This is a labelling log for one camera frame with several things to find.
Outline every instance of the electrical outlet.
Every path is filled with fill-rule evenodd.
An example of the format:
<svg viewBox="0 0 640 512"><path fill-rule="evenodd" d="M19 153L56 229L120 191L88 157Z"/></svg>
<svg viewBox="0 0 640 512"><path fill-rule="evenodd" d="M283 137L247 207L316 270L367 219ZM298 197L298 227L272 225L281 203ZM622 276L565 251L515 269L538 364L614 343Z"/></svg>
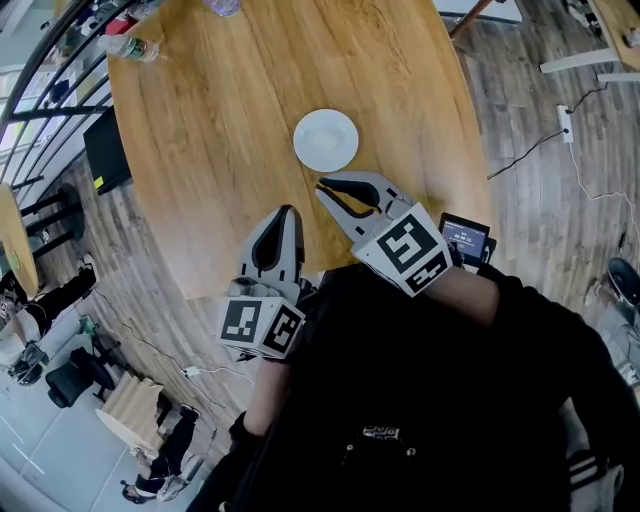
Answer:
<svg viewBox="0 0 640 512"><path fill-rule="evenodd" d="M571 144L573 142L573 128L571 127L571 114L569 114L569 107L566 105L558 105L557 109L560 128L564 130L562 140L564 140L565 144Z"/></svg>

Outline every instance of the wooden table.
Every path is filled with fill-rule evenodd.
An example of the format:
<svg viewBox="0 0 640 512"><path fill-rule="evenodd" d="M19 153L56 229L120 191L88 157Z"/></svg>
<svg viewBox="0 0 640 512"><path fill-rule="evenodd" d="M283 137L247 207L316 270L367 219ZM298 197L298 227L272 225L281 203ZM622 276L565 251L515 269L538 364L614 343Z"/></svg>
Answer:
<svg viewBox="0 0 640 512"><path fill-rule="evenodd" d="M353 261L316 200L320 174L296 158L308 112L358 127L351 170L383 172L422 201L489 224L473 106L430 0L244 0L220 18L168 0L134 34L161 41L151 64L109 59L118 126L137 196L187 298L219 293L240 246L274 208L304 223L306 272Z"/></svg>
<svg viewBox="0 0 640 512"><path fill-rule="evenodd" d="M27 297L33 298L38 294L36 262L31 253L20 208L11 187L6 183L0 185L0 219L2 219L0 239L9 266Z"/></svg>
<svg viewBox="0 0 640 512"><path fill-rule="evenodd" d="M553 73L578 66L618 61L640 70L640 47L629 48L622 39L630 28L640 28L640 15L629 0L589 0L589 6L600 23L607 47L545 62L540 66L540 70L543 73ZM605 73L599 74L598 80L601 82L629 81L634 75L638 74Z"/></svg>

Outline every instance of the floor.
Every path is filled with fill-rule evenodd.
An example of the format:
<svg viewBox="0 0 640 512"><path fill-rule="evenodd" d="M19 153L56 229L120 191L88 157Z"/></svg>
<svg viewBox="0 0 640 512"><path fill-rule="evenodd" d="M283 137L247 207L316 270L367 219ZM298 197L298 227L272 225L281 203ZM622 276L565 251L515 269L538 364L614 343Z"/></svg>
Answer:
<svg viewBox="0 0 640 512"><path fill-rule="evenodd" d="M557 132L555 105L574 105L598 86L595 72L610 68L542 75L538 64L543 60L604 45L571 19L559 0L520 4L522 25L478 21L456 41L493 170ZM574 152L591 194L622 191L637 201L639 105L638 85L611 85L591 95L572 117ZM98 291L104 297L94 293L79 307L123 342L133 366L163 383L175 400L204 412L194 452L207 453L215 463L229 448L227 429L246 405L252 386L226 371L202 373L191 383L180 367L229 366L251 375L255 362L235 365L231 354L212 341L212 299L182 298L138 208L133 186L98 197L83 158L62 179L80 191L87 230L80 243L66 244L41 260L45 274L64 281L82 252L93 253L103 277ZM578 186L568 147L557 138L492 179L490 187L492 230L499 237L494 264L595 322L600 311L584 308L583 295L590 279L601 275L615 255L626 228L629 238L623 254L638 263L640 241L629 227L624 200L589 201ZM218 435L211 443L215 427Z"/></svg>

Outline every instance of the cable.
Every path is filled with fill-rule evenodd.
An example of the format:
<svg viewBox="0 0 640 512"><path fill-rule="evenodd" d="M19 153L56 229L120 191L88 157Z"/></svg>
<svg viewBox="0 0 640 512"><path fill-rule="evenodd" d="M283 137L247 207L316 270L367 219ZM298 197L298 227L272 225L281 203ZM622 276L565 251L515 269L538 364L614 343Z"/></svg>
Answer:
<svg viewBox="0 0 640 512"><path fill-rule="evenodd" d="M218 427L215 427L215 430L213 431L213 433L211 434L211 441L209 441L209 447L207 448L206 453L204 454L204 460L207 460L207 457L209 456L209 452L211 451L211 447L213 446L213 441L215 440L215 438L218 436Z"/></svg>
<svg viewBox="0 0 640 512"><path fill-rule="evenodd" d="M131 334L133 335L133 337L134 337L136 340L138 340L139 342L144 343L145 345L147 345L147 346L151 347L151 348L152 348L153 350L155 350L158 354L161 354L161 355L163 355L163 356L165 356L165 357L167 357L167 358L171 359L174 363L176 363L176 364L178 365L178 368L180 368L180 371L181 371L181 372L186 376L186 373L184 372L184 369L183 369L182 365L180 364L180 361L178 361L178 360L177 360L175 357L173 357L172 355L167 354L166 352L164 352L163 350L160 350L160 349L159 349L158 347L156 347L155 345L153 345L153 344L149 343L149 342L148 342L148 341L146 341L146 340L143 340L141 337L139 337L138 335L136 335L135 331L133 330L133 328L132 328L130 325L125 324L122 320L120 320L120 319L118 318L118 316L119 316L119 315L118 315L118 310L117 310L116 308L114 308L114 307L113 307L113 304L111 304L111 301L109 301L109 299L108 299L104 294L100 293L100 292L99 292L98 290L96 290L95 288L93 289L93 291L94 291L97 295L100 295L100 297L102 297L102 298L104 299L104 301L107 303L107 305L108 305L108 306L113 310L114 314L116 315L116 319L118 320L118 322L120 322L120 324L122 324L124 327L126 327L127 329L129 329L129 330L131 331ZM228 370L228 371L233 372L233 370L229 370L228 368L218 368L217 370L205 370L205 369L200 369L200 368L198 368L198 369L199 369L200 371L203 371L203 372L204 372L204 371L206 371L206 372L211 372L211 373L215 373L215 372L217 372L218 370L222 370L222 369L226 369L226 370ZM191 382L191 384L193 384L193 385L194 385L194 387L195 387L195 388L197 388L197 389L200 391L200 393L202 393L202 395L203 395L207 400L209 400L209 402L211 402L211 403L212 403L212 404L214 404L214 405L217 405L218 407L221 407L222 409L226 409L226 408L227 408L225 405L220 404L220 403L216 402L215 400L213 400L213 399L209 398L209 395L207 395L207 393L205 393L205 391L204 391L200 386L198 386L198 384L197 384L196 382L194 382L193 380L191 380L189 377L187 377L187 380L188 380L189 382Z"/></svg>
<svg viewBox="0 0 640 512"><path fill-rule="evenodd" d="M595 94L595 93L599 93L599 92L603 92L606 91L607 88L609 87L609 83L607 82L605 84L604 87L601 87L599 89L591 89L589 92L587 92L586 94L584 94L582 96L582 98L580 98L578 100L578 103L575 104L575 106L571 109L567 109L567 114L569 114L570 116L576 113L576 110L578 110L578 107L580 105L582 105L582 103L584 102L584 100L586 100L590 95ZM509 165L507 165L506 167L503 167L502 169L500 169L499 171L494 172L493 174L490 174L489 176L487 176L487 180L490 180L492 178L495 178L496 176L499 176L500 174L502 174L504 171L508 171L509 169L511 169L514 165L516 165L518 162L521 162L522 160L524 160L525 158L527 158L529 156L529 154L536 149L538 146L540 146L541 144L544 144L545 142L557 137L558 135L561 135L563 133L569 133L568 130L562 130L558 133L554 133L553 135L549 135L548 137L545 137L541 140L539 140L538 142L536 142L530 149L529 151L527 151L523 156L521 156L520 158L515 159L513 162L511 162Z"/></svg>
<svg viewBox="0 0 640 512"><path fill-rule="evenodd" d="M584 185L582 184L582 180L580 179L580 170L578 169L578 164L576 163L576 157L573 154L573 144L571 144L571 143L569 144L569 153L571 153L571 160L573 161L573 165L576 168L576 176L578 178L578 185L580 185L580 188L586 194L586 196L589 199L589 201L597 201L598 199L603 199L605 197L623 197L624 200L627 202L627 204L629 205L629 208L630 208L631 223L633 224L633 227L636 230L636 235L638 236L638 238L637 238L638 244L639 244L638 245L638 249L640 250L640 229L638 229L638 224L636 223L636 220L635 220L635 215L634 215L635 207L633 206L633 204L629 200L629 196L627 196L626 192L611 192L611 193L607 193L607 194L598 194L597 196L593 196L592 197L589 194L589 192L587 192L587 189L584 188Z"/></svg>
<svg viewBox="0 0 640 512"><path fill-rule="evenodd" d="M576 106L575 106L575 107L573 107L572 109L569 109L569 110L567 111L567 114L569 114L569 115L575 114L575 113L576 113L576 110L578 109L578 107L579 107L580 105L582 105L582 102L583 102L584 100L586 100L586 99L587 99L589 96L591 96L592 94L595 94L595 93L598 93L598 92L606 91L606 90L607 90L607 88L609 87L609 83L610 83L610 82L607 82L607 83L605 84L605 86L604 86L604 87L601 87L600 89L591 89L587 94L585 94L582 98L580 98L580 99L578 100L578 103L576 103Z"/></svg>
<svg viewBox="0 0 640 512"><path fill-rule="evenodd" d="M217 373L217 372L219 372L219 371L221 371L221 370L226 370L226 371L228 371L229 373L233 373L234 375L237 375L238 377L242 377L242 378L244 378L244 379L247 379L247 380L248 380L249 382L251 382L251 384L253 384L254 386L256 385L256 383L255 383L253 380L251 380L248 376L244 375L243 373L236 372L236 371L234 371L234 370L232 370L232 369L230 369L230 368L225 368L224 366L221 366L220 368L217 368L217 369L215 369L215 370L207 370L207 369L205 369L205 368L196 368L196 369L197 369L198 371L200 371L200 372L205 372L205 373Z"/></svg>
<svg viewBox="0 0 640 512"><path fill-rule="evenodd" d="M568 130L560 130L558 133L554 133L553 135L549 135L548 137L545 137L544 139L540 139L538 142L536 142L533 146L531 146L531 148L529 149L529 151L527 151L524 155L522 155L520 158L516 158L513 162L511 162L509 165L507 165L506 167L503 167L502 169L500 169L499 171L494 172L493 174L489 174L489 176L487 176L487 180L493 179L496 176L499 176L500 174L502 174L504 171L508 171L509 169L511 169L514 165L516 165L518 162L521 162L522 160L524 160L525 158L527 158L529 156L529 154L536 149L540 144L544 144L545 142L547 142L548 140L553 139L554 137L557 137L558 135L562 135L563 133L569 133Z"/></svg>

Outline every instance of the office chair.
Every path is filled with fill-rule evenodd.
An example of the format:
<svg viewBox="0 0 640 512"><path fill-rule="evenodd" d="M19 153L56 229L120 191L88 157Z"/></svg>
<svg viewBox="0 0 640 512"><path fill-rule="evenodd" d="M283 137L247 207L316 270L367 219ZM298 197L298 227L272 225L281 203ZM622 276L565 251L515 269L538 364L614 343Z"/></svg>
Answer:
<svg viewBox="0 0 640 512"><path fill-rule="evenodd" d="M104 402L105 389L114 390L115 383L104 367L105 355L100 358L89 354L83 347L71 352L68 363L63 364L47 374L45 380L49 384L49 398L61 409L71 407L94 382L100 385L99 393L94 393Z"/></svg>

